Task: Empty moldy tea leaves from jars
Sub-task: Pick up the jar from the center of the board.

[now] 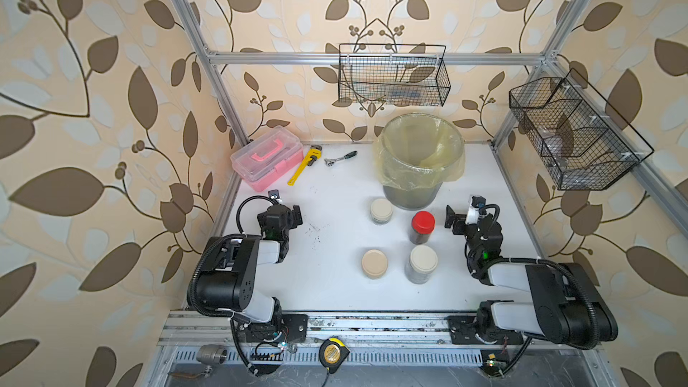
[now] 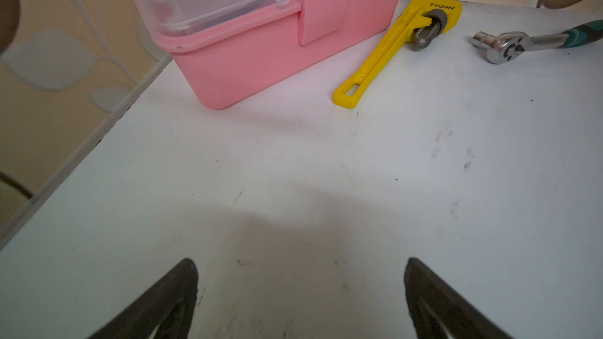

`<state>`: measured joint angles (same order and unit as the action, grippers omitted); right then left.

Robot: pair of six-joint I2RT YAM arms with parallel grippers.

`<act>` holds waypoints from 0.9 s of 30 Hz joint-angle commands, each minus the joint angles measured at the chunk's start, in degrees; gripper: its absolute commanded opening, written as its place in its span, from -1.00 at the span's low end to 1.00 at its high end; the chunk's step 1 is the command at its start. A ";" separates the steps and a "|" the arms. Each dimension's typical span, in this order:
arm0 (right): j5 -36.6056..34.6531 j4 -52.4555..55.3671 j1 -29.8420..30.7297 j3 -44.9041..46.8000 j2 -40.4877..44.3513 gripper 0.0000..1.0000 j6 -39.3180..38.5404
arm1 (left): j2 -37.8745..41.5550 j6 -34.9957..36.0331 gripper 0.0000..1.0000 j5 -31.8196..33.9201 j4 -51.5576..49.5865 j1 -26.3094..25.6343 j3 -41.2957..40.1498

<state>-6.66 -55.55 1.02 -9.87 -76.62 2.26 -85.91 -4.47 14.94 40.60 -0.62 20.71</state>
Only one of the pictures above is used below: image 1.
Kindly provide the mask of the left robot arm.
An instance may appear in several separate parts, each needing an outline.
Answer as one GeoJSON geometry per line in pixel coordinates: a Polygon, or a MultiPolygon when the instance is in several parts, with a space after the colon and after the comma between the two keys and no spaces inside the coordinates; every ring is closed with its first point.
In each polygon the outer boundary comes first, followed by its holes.
{"type": "Polygon", "coordinates": [[[257,267],[282,263],[290,250],[290,231],[303,224],[301,209],[281,202],[280,193],[252,195],[236,209],[238,232],[209,239],[187,288],[189,306],[200,315],[229,318],[249,327],[281,331],[281,303],[256,290],[257,267]],[[248,234],[241,214],[249,202],[265,201],[257,214],[260,233],[248,234]]]}

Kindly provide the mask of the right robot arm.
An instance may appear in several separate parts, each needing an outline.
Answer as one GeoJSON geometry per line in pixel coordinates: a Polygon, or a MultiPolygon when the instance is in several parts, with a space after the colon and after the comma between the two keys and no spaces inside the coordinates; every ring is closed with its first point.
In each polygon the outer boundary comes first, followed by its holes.
{"type": "Polygon", "coordinates": [[[465,239],[464,255],[473,279],[526,292],[530,301],[488,300],[473,316],[449,316],[453,344],[523,345],[544,340],[594,349],[616,340],[616,319],[582,265],[503,256],[499,214],[498,205],[477,199],[466,213],[446,209],[444,225],[465,239]]]}

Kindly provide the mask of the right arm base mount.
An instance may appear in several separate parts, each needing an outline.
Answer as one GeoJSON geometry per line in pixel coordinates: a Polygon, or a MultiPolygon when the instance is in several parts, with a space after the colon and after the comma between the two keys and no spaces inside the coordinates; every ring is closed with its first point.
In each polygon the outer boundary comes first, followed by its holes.
{"type": "Polygon", "coordinates": [[[522,345],[523,336],[514,330],[496,326],[492,316],[492,306],[501,300],[482,302],[475,313],[450,315],[447,326],[454,345],[522,345]]]}

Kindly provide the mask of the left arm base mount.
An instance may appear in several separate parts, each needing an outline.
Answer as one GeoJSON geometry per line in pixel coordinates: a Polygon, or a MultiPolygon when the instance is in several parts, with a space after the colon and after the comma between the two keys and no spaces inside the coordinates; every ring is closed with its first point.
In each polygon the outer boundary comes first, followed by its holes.
{"type": "Polygon", "coordinates": [[[249,343],[303,343],[306,341],[308,320],[309,317],[306,314],[278,313],[268,323],[240,324],[238,338],[249,343]]]}

